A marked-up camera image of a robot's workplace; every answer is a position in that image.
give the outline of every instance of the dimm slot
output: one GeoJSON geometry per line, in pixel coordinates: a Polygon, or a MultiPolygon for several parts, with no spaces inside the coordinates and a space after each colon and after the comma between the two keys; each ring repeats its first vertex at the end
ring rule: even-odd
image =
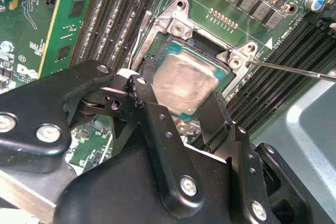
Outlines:
{"type": "Polygon", "coordinates": [[[149,9],[153,5],[153,3],[154,3],[154,0],[142,0],[141,1],[140,6],[133,19],[133,23],[129,29],[129,32],[125,36],[123,47],[120,49],[115,59],[115,64],[113,65],[113,68],[115,70],[121,68],[123,63],[125,62],[126,57],[129,54],[131,47],[138,36],[142,18],[145,15],[146,10],[149,9]]]}
{"type": "Polygon", "coordinates": [[[111,53],[117,43],[118,36],[121,34],[126,21],[130,17],[131,11],[134,8],[135,0],[123,0],[121,6],[119,7],[119,13],[114,21],[114,27],[111,29],[109,37],[107,39],[107,45],[105,45],[102,52],[102,62],[106,63],[108,66],[112,65],[110,61],[111,53]]]}
{"type": "Polygon", "coordinates": [[[99,60],[98,48],[101,46],[106,28],[111,19],[112,13],[117,6],[117,0],[103,0],[102,12],[98,17],[97,27],[93,31],[94,38],[89,42],[88,54],[90,59],[99,60]]]}
{"type": "Polygon", "coordinates": [[[98,7],[99,0],[90,0],[87,11],[85,13],[83,19],[83,26],[81,28],[81,32],[79,33],[77,44],[75,47],[75,52],[73,53],[71,59],[71,65],[76,65],[82,61],[87,60],[83,54],[85,53],[86,47],[84,47],[85,38],[88,36],[88,29],[91,24],[92,17],[94,15],[95,10],[98,7]]]}

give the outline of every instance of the screwdriver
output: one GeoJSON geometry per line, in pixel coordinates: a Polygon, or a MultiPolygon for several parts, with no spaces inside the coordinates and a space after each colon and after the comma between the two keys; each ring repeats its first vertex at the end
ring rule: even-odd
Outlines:
{"type": "Polygon", "coordinates": [[[258,61],[258,60],[248,59],[247,61],[251,64],[261,66],[261,67],[273,68],[273,69],[283,70],[283,71],[286,71],[286,72],[297,73],[297,74],[300,74],[300,75],[303,75],[303,76],[308,76],[308,77],[319,79],[319,80],[336,82],[336,76],[330,76],[328,74],[316,73],[316,72],[313,72],[313,71],[291,68],[291,67],[286,67],[286,66],[273,64],[273,63],[266,63],[266,62],[261,62],[261,61],[258,61]]]}

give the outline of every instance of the screw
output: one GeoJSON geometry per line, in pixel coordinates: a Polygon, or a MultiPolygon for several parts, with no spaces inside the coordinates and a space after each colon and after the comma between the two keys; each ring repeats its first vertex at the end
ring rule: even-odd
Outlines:
{"type": "Polygon", "coordinates": [[[146,80],[143,79],[142,77],[137,77],[137,81],[140,82],[141,84],[144,84],[144,85],[147,84],[146,80]]]}
{"type": "Polygon", "coordinates": [[[189,196],[196,195],[197,186],[192,179],[188,177],[182,177],[180,181],[180,185],[181,185],[182,191],[184,191],[185,194],[189,196]]]}
{"type": "Polygon", "coordinates": [[[108,73],[109,72],[109,69],[107,67],[105,67],[104,65],[98,66],[97,69],[102,73],[108,73]]]}
{"type": "Polygon", "coordinates": [[[238,126],[238,129],[240,130],[240,132],[242,132],[242,133],[246,134],[246,131],[245,131],[245,129],[244,129],[243,127],[241,127],[241,126],[238,126]]]}
{"type": "Polygon", "coordinates": [[[175,23],[172,25],[171,33],[176,37],[180,37],[184,34],[184,27],[180,23],[175,23]]]}
{"type": "Polygon", "coordinates": [[[229,59],[228,64],[232,69],[238,69],[242,66],[243,62],[239,58],[233,58],[229,59]]]}
{"type": "Polygon", "coordinates": [[[272,153],[272,154],[275,153],[274,150],[273,150],[273,148],[272,148],[271,146],[267,146],[266,149],[267,149],[270,153],[272,153]]]}
{"type": "Polygon", "coordinates": [[[251,207],[252,207],[253,213],[259,220],[265,221],[267,219],[266,211],[260,203],[256,201],[252,201],[251,207]]]}
{"type": "Polygon", "coordinates": [[[36,136],[43,142],[53,143],[61,137],[61,131],[55,125],[43,125],[36,131],[36,136]]]}
{"type": "Polygon", "coordinates": [[[8,132],[16,126],[16,120],[10,115],[0,115],[0,132],[8,132]]]}

